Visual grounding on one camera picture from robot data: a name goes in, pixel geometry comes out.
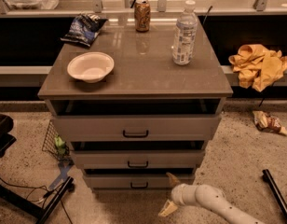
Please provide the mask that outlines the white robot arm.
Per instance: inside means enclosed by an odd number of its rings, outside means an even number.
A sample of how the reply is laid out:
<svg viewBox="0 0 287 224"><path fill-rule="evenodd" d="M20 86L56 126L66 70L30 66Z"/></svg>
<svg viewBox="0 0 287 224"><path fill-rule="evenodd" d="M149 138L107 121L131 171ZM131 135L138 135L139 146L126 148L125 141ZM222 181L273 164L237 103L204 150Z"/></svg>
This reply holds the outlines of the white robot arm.
<svg viewBox="0 0 287 224"><path fill-rule="evenodd" d="M159 211L160 217L167 217L179 206L196 206L213 212L229 224L265 224L231 204L224 193L216 187L205 184L189 185L182 183L171 173L167 173L167 176L172 187L171 197Z"/></svg>

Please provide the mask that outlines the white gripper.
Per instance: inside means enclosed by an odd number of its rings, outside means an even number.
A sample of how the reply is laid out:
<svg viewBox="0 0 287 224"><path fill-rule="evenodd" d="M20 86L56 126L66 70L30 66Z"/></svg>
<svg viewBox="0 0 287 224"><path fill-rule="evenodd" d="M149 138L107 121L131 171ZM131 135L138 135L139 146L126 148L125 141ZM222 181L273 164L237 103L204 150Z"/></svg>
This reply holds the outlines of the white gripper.
<svg viewBox="0 0 287 224"><path fill-rule="evenodd" d="M159 211L160 217L167 217L178 209L177 205L186 206L195 204L195 187L193 185L181 184L177 176L167 173L171 191L171 200L167 200Z"/></svg>

